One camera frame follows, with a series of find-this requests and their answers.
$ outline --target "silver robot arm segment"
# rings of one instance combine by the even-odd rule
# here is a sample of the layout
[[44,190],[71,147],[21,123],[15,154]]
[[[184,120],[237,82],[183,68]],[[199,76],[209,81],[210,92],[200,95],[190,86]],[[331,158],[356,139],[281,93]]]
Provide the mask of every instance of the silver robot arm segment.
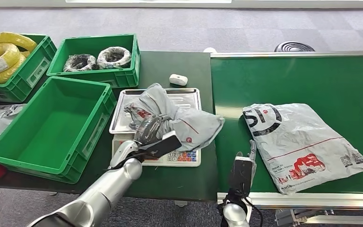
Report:
[[131,158],[123,167],[104,173],[76,200],[40,217],[28,227],[99,226],[141,173],[141,162]]

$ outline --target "stainless steel tray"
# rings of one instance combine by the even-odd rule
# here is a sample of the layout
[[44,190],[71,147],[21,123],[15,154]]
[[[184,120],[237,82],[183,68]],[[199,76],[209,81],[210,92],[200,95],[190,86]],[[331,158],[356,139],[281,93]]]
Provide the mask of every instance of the stainless steel tray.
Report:
[[[110,134],[135,133],[130,128],[131,115],[124,112],[124,106],[134,99],[137,99],[146,89],[123,90],[119,95],[119,100],[113,114],[112,123],[109,128]],[[199,90],[196,88],[171,88],[166,89],[168,97],[182,109],[201,109]]]

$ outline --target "red stripe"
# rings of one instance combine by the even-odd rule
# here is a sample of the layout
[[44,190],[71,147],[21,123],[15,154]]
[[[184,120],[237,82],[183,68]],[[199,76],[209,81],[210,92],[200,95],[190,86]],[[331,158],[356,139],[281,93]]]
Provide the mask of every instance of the red stripe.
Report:
[[182,122],[184,122],[184,123],[186,123],[186,125],[188,125],[188,126],[190,126],[190,128],[191,129],[193,129],[197,134],[199,134],[198,132],[197,132],[197,130],[195,130],[191,125],[189,125],[187,122],[185,122],[183,119],[181,119],[181,121]]
[[304,149],[307,149],[307,148],[313,147],[313,146],[315,146],[315,145],[318,145],[318,144],[320,144],[320,143],[326,142],[326,141],[328,141],[328,140],[335,140],[335,139],[341,139],[341,138],[343,138],[343,137],[336,137],[336,138],[330,138],[330,139],[327,139],[327,140],[323,140],[323,141],[321,141],[321,142],[314,143],[314,144],[309,145],[309,146],[306,146],[306,147],[304,147],[304,148],[301,148],[301,149],[298,149],[298,150],[291,151],[291,152],[286,153],[286,154],[284,154],[284,155],[279,155],[279,156],[276,156],[276,157],[272,157],[272,158],[271,158],[271,159],[269,159],[268,161],[270,161],[270,160],[272,160],[272,159],[274,159],[274,158],[277,158],[277,157],[282,157],[282,156],[289,155],[289,154],[291,154],[291,153],[294,153],[294,152],[297,152],[297,151],[300,151],[300,150],[304,150]]

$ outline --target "black round object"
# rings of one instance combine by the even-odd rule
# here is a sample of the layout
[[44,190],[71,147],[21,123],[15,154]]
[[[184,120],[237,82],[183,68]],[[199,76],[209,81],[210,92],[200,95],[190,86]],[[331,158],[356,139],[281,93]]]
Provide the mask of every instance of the black round object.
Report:
[[315,50],[307,44],[288,41],[279,44],[275,52],[314,52]]

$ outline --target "green table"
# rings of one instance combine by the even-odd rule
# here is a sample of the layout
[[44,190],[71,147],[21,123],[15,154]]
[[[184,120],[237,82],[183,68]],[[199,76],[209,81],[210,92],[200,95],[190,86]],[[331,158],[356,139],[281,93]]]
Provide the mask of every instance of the green table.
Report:
[[[202,150],[197,168],[144,167],[127,196],[214,201],[227,192],[234,156],[250,149],[242,108],[253,103],[307,103],[324,121],[363,154],[363,53],[340,54],[212,54],[142,52],[140,85],[159,82],[169,87],[172,73],[189,77],[188,87],[200,90],[202,109],[224,116],[215,145]],[[114,89],[118,97],[122,89]],[[81,193],[108,166],[112,135],[107,124],[77,184],[64,184],[10,172],[0,187]],[[363,209],[363,173],[310,188],[292,196],[277,192],[257,156],[250,197],[263,208]]]
[[[147,88],[160,83],[170,88],[172,73],[189,77],[188,87],[198,88],[204,111],[213,113],[212,85],[209,53],[141,52],[141,71],[138,88]],[[116,98],[124,88],[114,89]],[[0,187],[28,190],[43,190],[65,193],[82,193],[101,174],[111,160],[113,135],[109,134],[111,121],[100,137],[98,144],[77,184],[66,184],[30,175],[9,172],[0,179]],[[201,153],[202,162],[195,168],[143,167],[143,174],[127,191],[126,196],[214,201],[217,192],[216,154],[214,142]]]
[[[250,150],[242,109],[251,104],[308,104],[363,154],[363,52],[212,54],[211,72],[215,111],[226,119],[215,139],[221,192],[236,153]],[[363,172],[285,196],[256,162],[250,198],[260,207],[363,209]]]

